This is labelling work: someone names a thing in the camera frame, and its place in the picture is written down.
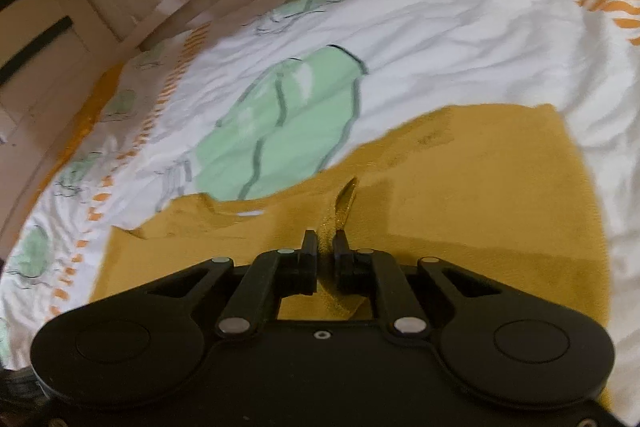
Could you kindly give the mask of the mustard yellow fitted sheet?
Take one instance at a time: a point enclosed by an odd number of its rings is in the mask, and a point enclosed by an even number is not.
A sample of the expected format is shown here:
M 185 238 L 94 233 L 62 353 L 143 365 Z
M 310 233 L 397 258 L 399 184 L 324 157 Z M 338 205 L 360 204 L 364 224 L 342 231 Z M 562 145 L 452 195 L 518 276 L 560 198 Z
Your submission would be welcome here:
M 106 103 L 115 95 L 124 66 L 124 61 L 115 63 L 93 83 L 87 100 L 63 130 L 61 138 L 54 141 L 51 152 L 44 155 L 34 174 L 37 185 L 27 193 L 29 199 L 27 199 L 26 212 L 32 211 L 43 190 L 70 161 L 81 142 L 96 127 Z

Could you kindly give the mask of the mustard yellow knit garment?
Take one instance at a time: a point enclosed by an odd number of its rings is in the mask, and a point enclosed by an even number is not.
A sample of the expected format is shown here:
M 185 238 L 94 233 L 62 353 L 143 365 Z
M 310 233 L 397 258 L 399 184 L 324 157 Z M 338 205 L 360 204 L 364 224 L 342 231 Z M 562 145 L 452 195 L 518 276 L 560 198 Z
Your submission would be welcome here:
M 287 190 L 221 202 L 174 199 L 112 228 L 92 293 L 100 300 L 224 256 L 246 265 L 297 247 L 349 243 L 408 265 L 438 256 L 600 324 L 611 306 L 608 247 L 582 154 L 551 106 L 448 106 L 390 130 Z

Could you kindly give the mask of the white jellyfish print duvet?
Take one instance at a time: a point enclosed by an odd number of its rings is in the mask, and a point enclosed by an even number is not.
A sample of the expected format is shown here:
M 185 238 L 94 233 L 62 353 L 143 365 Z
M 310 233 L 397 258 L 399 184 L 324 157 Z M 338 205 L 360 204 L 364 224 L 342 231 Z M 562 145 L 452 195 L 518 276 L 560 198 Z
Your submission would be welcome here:
M 549 105 L 608 247 L 615 364 L 639 419 L 639 0 L 250 0 L 125 62 L 96 127 L 28 213 L 1 279 L 1 421 L 44 395 L 32 342 L 92 303 L 112 228 L 174 199 L 277 194 L 448 106 Z

